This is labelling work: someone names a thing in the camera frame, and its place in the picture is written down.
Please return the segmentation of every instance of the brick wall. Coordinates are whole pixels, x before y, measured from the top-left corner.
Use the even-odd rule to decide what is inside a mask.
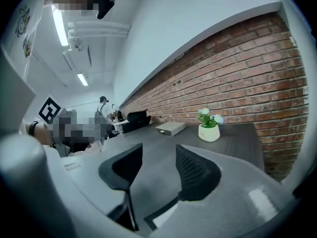
[[[148,109],[152,121],[199,123],[208,107],[226,123],[253,122],[265,171],[289,173],[308,117],[305,71],[281,18],[270,13],[203,40],[168,65],[122,106],[124,114]]]

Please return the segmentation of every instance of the white flower pot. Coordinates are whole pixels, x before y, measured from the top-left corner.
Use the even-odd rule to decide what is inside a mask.
[[[213,128],[204,128],[202,127],[203,124],[199,125],[198,128],[198,136],[207,142],[214,142],[218,138],[220,138],[220,131],[219,131],[219,126],[216,125]]]

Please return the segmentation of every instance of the beige box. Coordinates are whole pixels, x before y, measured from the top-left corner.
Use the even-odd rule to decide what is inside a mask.
[[[172,122],[169,121],[167,123],[164,123],[155,129],[157,132],[169,135],[169,136],[174,136],[177,133],[181,132],[184,128],[186,128],[186,123],[184,122]]]

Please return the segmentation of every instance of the ceiling light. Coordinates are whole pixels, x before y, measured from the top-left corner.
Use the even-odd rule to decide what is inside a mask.
[[[82,73],[77,74],[79,77],[80,81],[83,83],[84,86],[88,86],[87,81],[84,78],[84,75]]]
[[[53,13],[53,19],[55,23],[55,28],[59,37],[59,41],[62,46],[68,46],[68,40],[64,28],[63,23],[63,15],[60,10],[58,10],[53,4],[52,4],[52,13]]]

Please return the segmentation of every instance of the potted plant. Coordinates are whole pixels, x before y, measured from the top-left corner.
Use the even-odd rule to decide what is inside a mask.
[[[207,142],[214,142],[220,137],[218,124],[223,123],[221,115],[210,115],[209,109],[198,110],[197,119],[202,122],[198,128],[198,136]]]

